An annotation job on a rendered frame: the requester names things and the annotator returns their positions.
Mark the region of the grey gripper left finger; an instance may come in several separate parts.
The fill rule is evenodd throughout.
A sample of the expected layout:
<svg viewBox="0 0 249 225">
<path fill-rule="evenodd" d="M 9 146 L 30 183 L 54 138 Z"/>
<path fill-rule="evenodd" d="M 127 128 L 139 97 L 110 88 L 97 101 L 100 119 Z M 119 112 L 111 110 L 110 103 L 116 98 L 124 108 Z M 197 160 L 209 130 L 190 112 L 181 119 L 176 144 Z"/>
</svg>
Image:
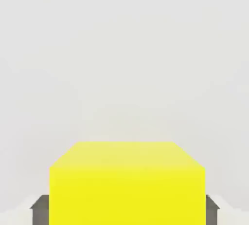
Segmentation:
<svg viewBox="0 0 249 225">
<path fill-rule="evenodd" d="M 0 225 L 49 225 L 49 194 L 32 195 L 0 213 Z"/>
</svg>

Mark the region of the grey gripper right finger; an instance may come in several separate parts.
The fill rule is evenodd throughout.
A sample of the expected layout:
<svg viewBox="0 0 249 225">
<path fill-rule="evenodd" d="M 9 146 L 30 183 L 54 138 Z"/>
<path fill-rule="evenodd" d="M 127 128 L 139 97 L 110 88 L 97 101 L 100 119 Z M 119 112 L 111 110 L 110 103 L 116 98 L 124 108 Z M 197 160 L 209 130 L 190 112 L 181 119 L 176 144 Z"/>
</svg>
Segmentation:
<svg viewBox="0 0 249 225">
<path fill-rule="evenodd" d="M 249 211 L 233 208 L 222 196 L 207 194 L 206 225 L 249 225 Z"/>
</svg>

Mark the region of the small yellow cube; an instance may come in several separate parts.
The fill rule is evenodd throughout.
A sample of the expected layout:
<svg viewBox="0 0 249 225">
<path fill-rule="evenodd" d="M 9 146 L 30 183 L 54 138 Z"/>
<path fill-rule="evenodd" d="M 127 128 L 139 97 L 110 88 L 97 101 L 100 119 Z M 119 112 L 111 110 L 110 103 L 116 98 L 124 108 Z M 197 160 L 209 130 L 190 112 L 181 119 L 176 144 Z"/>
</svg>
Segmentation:
<svg viewBox="0 0 249 225">
<path fill-rule="evenodd" d="M 206 225 L 205 169 L 172 142 L 79 142 L 49 171 L 49 225 Z"/>
</svg>

